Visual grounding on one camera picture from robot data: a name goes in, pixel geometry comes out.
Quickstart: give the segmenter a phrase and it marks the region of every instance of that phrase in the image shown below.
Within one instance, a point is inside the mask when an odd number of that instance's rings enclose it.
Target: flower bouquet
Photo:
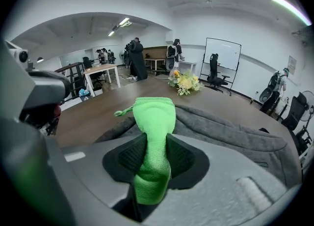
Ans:
[[[178,95],[188,95],[190,90],[198,91],[203,87],[199,82],[198,77],[191,75],[190,71],[180,74],[180,71],[175,70],[174,76],[169,77],[169,85],[171,87],[178,87]]]

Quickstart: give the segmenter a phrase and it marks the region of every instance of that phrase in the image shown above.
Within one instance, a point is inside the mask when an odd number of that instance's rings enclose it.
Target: camera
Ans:
[[[17,63],[23,69],[28,69],[28,51],[20,48],[19,46],[9,41],[5,41],[5,43],[9,49],[10,54],[17,61]]]

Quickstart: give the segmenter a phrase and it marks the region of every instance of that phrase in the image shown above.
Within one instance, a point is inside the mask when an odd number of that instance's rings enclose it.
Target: gray fabric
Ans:
[[[134,118],[127,118],[95,142],[140,134]],[[288,188],[298,184],[297,163],[287,142],[280,137],[250,129],[210,113],[177,105],[173,134],[234,149],[277,177]]]

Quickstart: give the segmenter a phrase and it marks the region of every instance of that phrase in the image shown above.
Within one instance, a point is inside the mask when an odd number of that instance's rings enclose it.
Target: whiteboard stand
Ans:
[[[220,65],[219,67],[225,68],[227,70],[232,70],[235,71],[235,77],[232,82],[225,80],[228,83],[231,83],[231,87],[229,88],[229,96],[231,96],[231,89],[234,84],[234,81],[236,79],[236,73],[239,68],[239,61],[240,61],[240,54],[241,54],[241,44],[238,43],[233,43],[229,42],[226,40],[221,40],[221,39],[215,39],[215,38],[207,38],[206,39],[206,48],[205,48],[205,53],[203,57],[203,62],[202,62],[202,69],[201,69],[201,76],[208,76],[207,74],[203,74],[203,65],[205,64],[210,64],[209,63],[209,58],[211,54],[223,54],[227,58],[224,60],[224,63]]]

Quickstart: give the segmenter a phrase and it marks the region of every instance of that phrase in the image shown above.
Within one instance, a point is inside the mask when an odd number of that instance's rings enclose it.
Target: whiteboard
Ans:
[[[210,63],[211,54],[218,54],[218,64],[236,71],[241,53],[241,45],[220,39],[207,38],[204,63]]]

